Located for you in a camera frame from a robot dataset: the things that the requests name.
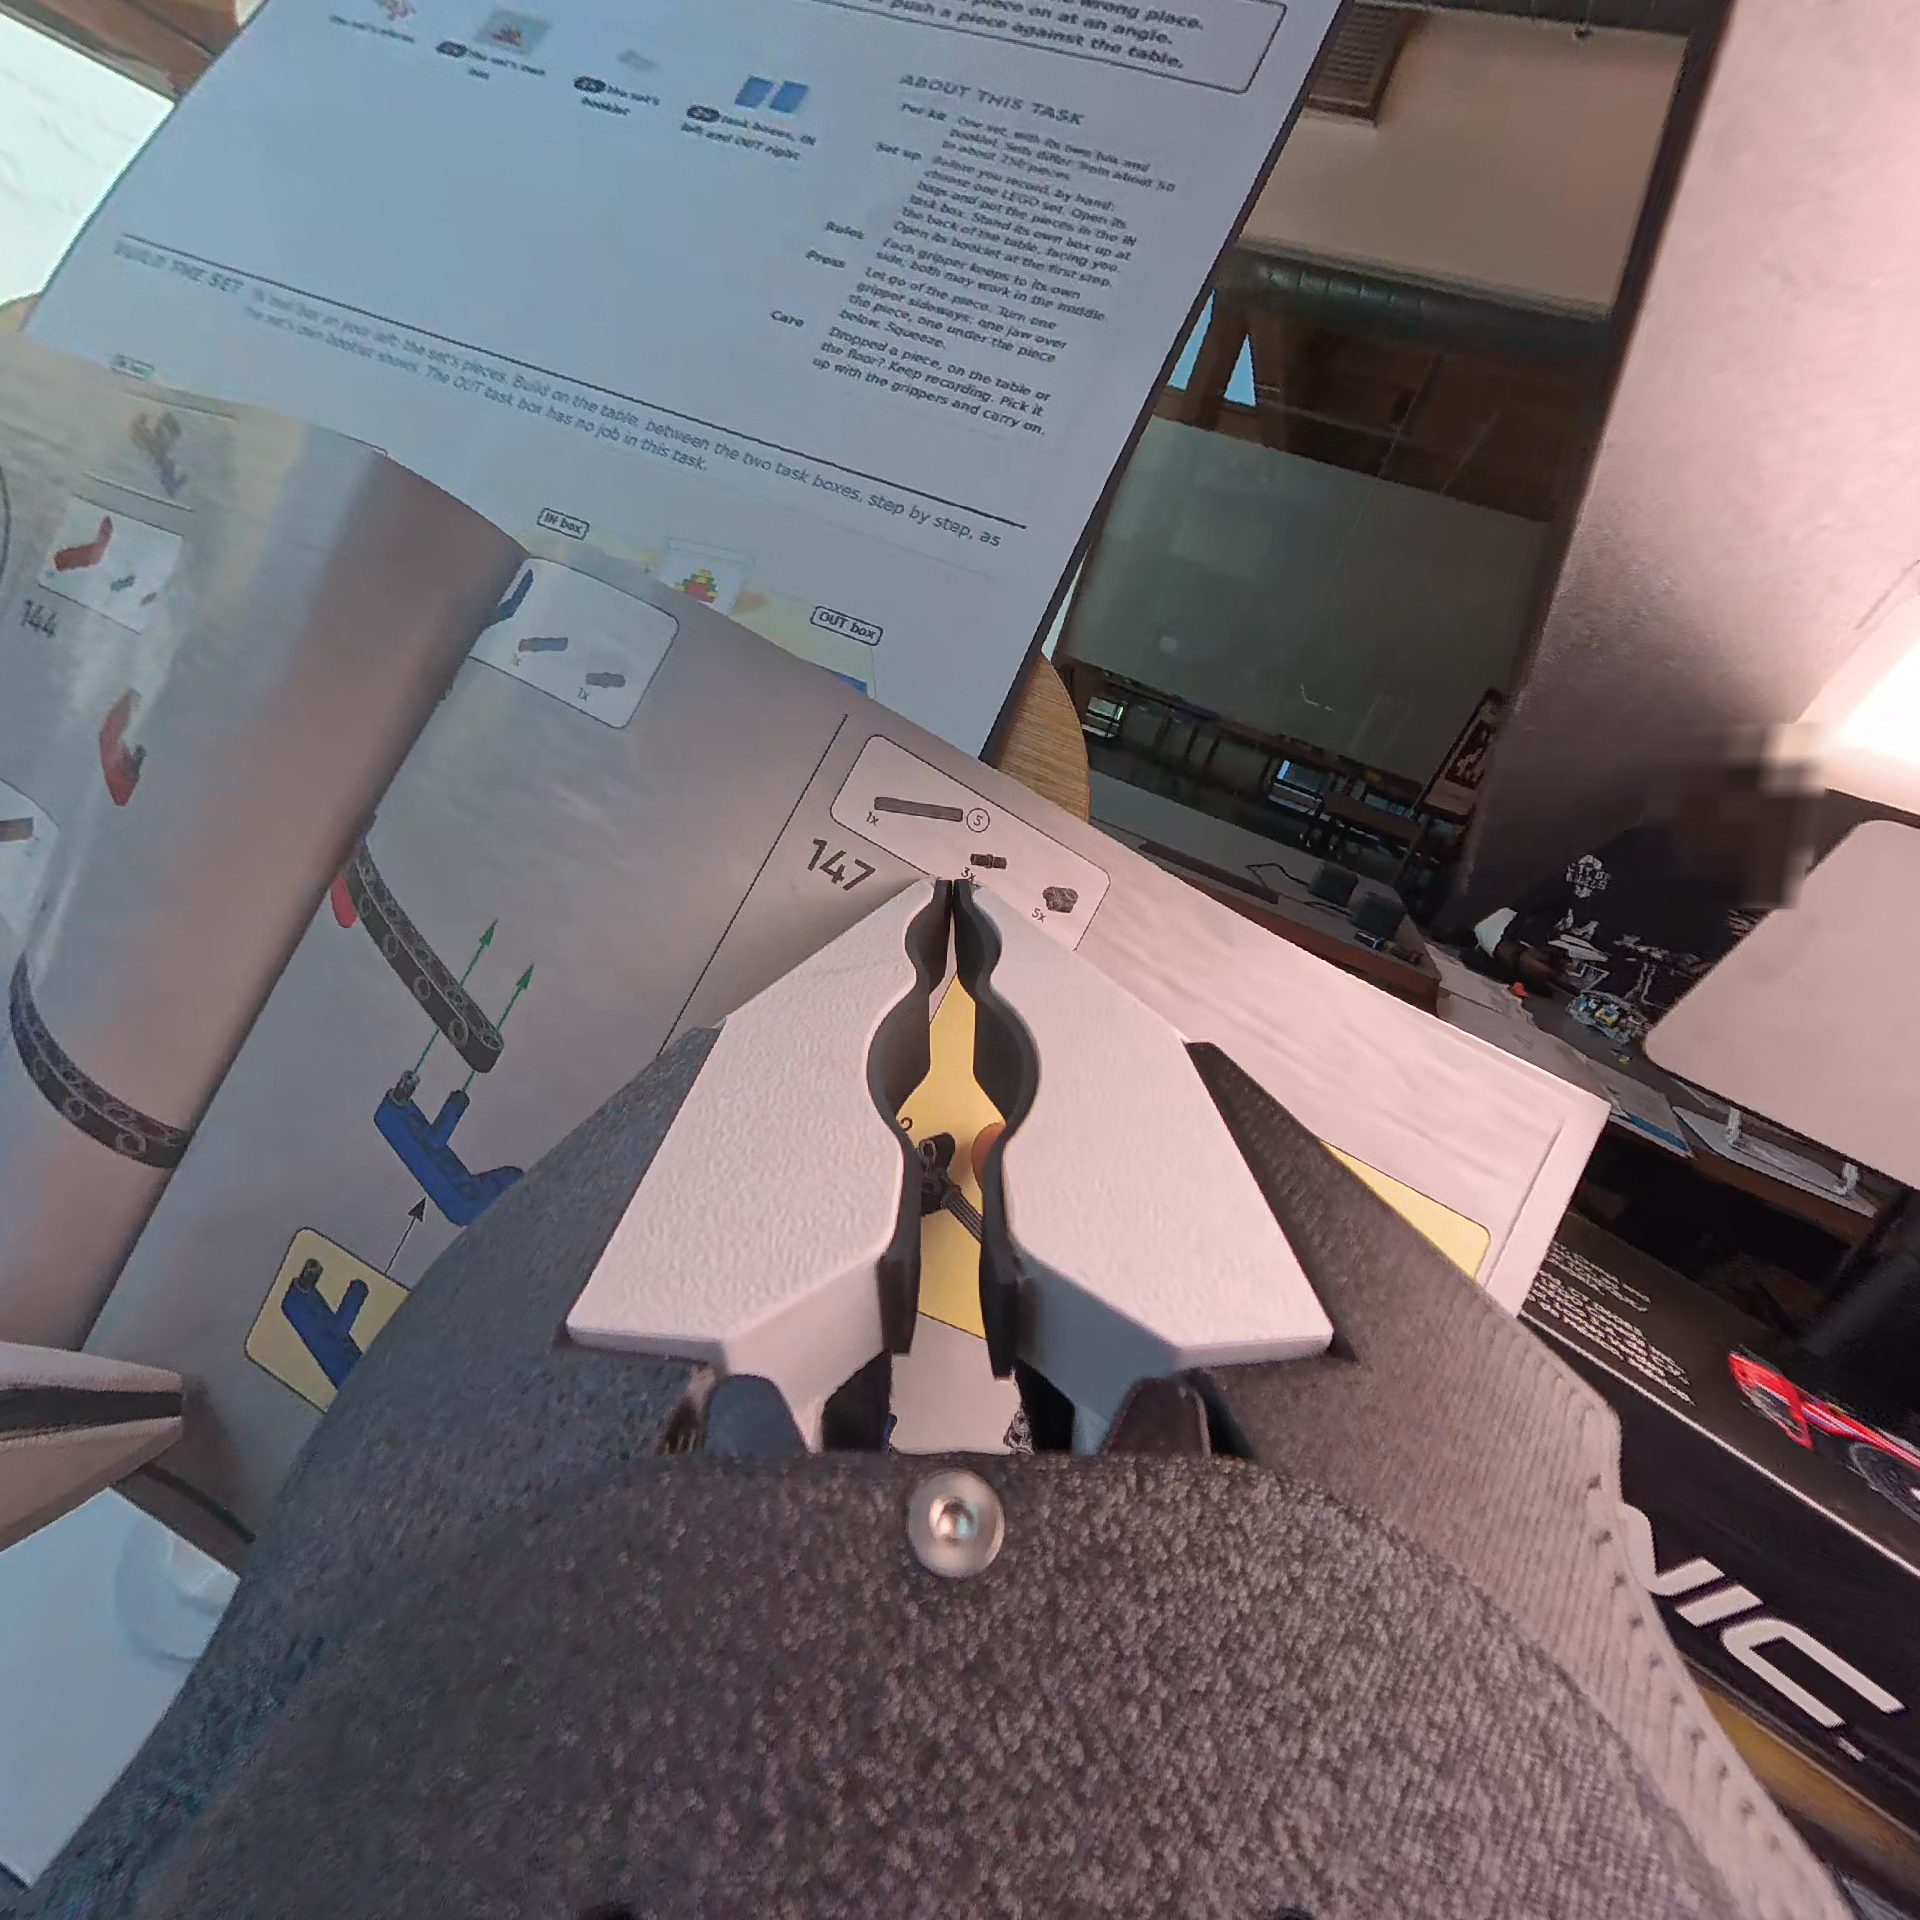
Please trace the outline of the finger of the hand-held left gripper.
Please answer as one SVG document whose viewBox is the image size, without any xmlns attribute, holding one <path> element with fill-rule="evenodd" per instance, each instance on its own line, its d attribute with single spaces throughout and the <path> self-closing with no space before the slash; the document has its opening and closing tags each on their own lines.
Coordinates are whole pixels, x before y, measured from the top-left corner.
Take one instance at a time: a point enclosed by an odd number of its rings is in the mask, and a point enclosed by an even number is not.
<svg viewBox="0 0 1920 1920">
<path fill-rule="evenodd" d="M 182 1434 L 185 1416 L 55 1428 L 2 1439 L 2 1549 L 118 1485 Z"/>
<path fill-rule="evenodd" d="M 4 1409 L 180 1409 L 179 1373 L 80 1350 L 2 1344 Z"/>
</svg>

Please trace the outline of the frosted glass partition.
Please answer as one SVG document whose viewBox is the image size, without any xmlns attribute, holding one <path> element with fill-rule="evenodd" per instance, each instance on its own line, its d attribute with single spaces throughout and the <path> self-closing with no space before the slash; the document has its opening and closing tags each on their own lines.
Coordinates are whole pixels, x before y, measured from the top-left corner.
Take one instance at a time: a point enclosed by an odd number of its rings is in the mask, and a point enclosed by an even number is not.
<svg viewBox="0 0 1920 1920">
<path fill-rule="evenodd" d="M 1521 515 L 1153 420 L 1062 652 L 1426 781 L 1504 688 L 1546 543 Z"/>
</svg>

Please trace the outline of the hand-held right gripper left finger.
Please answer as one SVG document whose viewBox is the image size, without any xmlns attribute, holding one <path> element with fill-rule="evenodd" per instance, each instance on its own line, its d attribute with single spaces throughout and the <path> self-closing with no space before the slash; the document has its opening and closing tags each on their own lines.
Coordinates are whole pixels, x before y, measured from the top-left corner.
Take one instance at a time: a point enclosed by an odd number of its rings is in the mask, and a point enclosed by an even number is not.
<svg viewBox="0 0 1920 1920">
<path fill-rule="evenodd" d="M 775 1385 L 805 1443 L 907 1352 L 923 1159 L 898 1121 L 932 1061 L 951 883 L 919 880 L 738 1006 L 566 1316 L 594 1350 Z"/>
</svg>

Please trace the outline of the instruction booklet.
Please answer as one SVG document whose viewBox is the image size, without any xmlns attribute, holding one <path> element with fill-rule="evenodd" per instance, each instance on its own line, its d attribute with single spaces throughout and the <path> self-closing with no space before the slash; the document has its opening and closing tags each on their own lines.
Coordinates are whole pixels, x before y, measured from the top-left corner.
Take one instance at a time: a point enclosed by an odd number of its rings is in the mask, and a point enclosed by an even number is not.
<svg viewBox="0 0 1920 1920">
<path fill-rule="evenodd" d="M 920 876 L 1479 1228 L 1519 1308 L 1601 1101 L 1262 932 L 616 561 L 4 333 L 4 1337 L 295 1228 L 413 1275 L 575 1117 Z"/>
</svg>

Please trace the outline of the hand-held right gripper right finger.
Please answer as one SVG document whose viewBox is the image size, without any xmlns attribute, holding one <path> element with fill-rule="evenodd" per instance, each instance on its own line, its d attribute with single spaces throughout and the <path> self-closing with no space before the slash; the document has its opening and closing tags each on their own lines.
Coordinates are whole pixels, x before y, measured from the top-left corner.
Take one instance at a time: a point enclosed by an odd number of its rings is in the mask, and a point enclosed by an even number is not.
<svg viewBox="0 0 1920 1920">
<path fill-rule="evenodd" d="M 972 880 L 954 957 L 1007 1127 L 983 1328 L 1030 1448 L 1096 1449 L 1145 1379 L 1325 1356 L 1331 1317 L 1202 1072 L 1230 1061 Z"/>
</svg>

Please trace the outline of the printed task sheet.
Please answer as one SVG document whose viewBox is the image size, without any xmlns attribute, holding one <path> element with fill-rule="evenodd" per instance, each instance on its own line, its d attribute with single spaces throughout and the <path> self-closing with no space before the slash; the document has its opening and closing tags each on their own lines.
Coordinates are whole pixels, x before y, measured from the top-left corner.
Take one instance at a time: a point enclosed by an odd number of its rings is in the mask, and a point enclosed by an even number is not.
<svg viewBox="0 0 1920 1920">
<path fill-rule="evenodd" d="M 981 750 L 1338 3 L 263 3 L 29 336 Z"/>
</svg>

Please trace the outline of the toy set box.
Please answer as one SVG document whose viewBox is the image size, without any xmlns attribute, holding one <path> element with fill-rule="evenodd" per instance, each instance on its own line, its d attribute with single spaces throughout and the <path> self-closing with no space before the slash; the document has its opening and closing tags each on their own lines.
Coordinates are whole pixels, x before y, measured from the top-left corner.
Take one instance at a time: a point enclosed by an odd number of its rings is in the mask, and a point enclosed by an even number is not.
<svg viewBox="0 0 1920 1920">
<path fill-rule="evenodd" d="M 1721 1691 L 1915 1825 L 1915 1434 L 1576 1213 L 1524 1323 L 1620 1419 L 1641 1568 Z"/>
</svg>

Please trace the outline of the white light panel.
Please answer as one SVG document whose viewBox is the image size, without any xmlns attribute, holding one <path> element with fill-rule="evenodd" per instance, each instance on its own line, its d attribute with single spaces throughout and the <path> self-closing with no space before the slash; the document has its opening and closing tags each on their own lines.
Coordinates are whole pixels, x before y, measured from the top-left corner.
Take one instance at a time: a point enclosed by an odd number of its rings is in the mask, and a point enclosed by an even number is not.
<svg viewBox="0 0 1920 1920">
<path fill-rule="evenodd" d="M 1855 828 L 1644 1048 L 1662 1070 L 1919 1186 L 1919 831 Z"/>
</svg>

